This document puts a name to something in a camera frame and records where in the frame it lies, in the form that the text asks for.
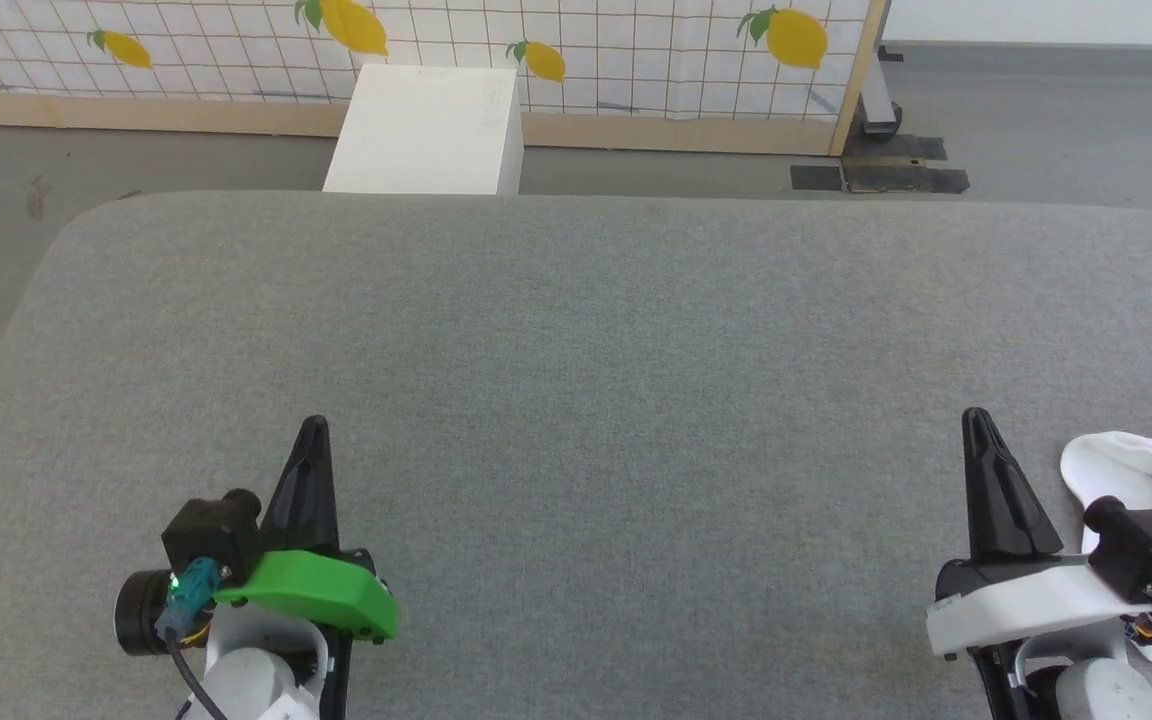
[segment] gray fabric surface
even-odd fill
[[[115,593],[187,498],[268,497],[309,414],[402,609],[356,719],[984,717],[924,635],[972,404],[1076,546],[1062,445],[1152,435],[1152,213],[106,205],[0,346],[0,717],[170,717]]]

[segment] metal stand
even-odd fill
[[[861,86],[861,130],[877,141],[890,141],[900,131],[902,111],[892,101],[887,92],[887,79],[882,77],[882,59],[878,54],[878,45],[882,44],[882,30],[887,26],[887,13],[890,3],[882,9],[882,20],[878,24],[878,40],[874,41],[874,59],[865,73],[865,85]]]

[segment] grid pattern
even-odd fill
[[[817,70],[781,65],[742,17],[776,1],[819,18]],[[518,69],[522,109],[636,118],[804,118],[835,123],[870,0],[370,0],[387,56],[351,53],[293,0],[0,0],[0,88],[24,94],[348,103],[365,63]],[[132,37],[137,68],[88,44]],[[550,45],[563,82],[508,46]]]

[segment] lemon print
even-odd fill
[[[763,13],[750,13],[736,26],[736,35],[749,23],[755,45],[767,36],[767,50],[783,65],[820,69],[820,58],[829,45],[820,20],[799,10],[778,10],[775,5]]]
[[[115,59],[131,65],[132,68],[152,68],[154,63],[150,61],[150,51],[136,41],[136,38],[124,36],[111,29],[97,29],[96,32],[88,32],[88,45],[96,44],[100,50],[108,50]]]
[[[326,23],[332,37],[355,53],[389,55],[385,47],[385,26],[370,9],[353,0],[296,0],[291,12],[297,23],[302,13],[314,29],[323,29],[321,24]]]
[[[554,82],[563,82],[563,77],[567,77],[567,61],[544,41],[515,41],[506,47],[503,53],[507,56],[513,53],[513,59],[520,62],[525,58],[526,67],[531,68],[531,73],[536,73],[536,77]]]

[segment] white foam block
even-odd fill
[[[517,195],[516,73],[364,65],[326,192]]]

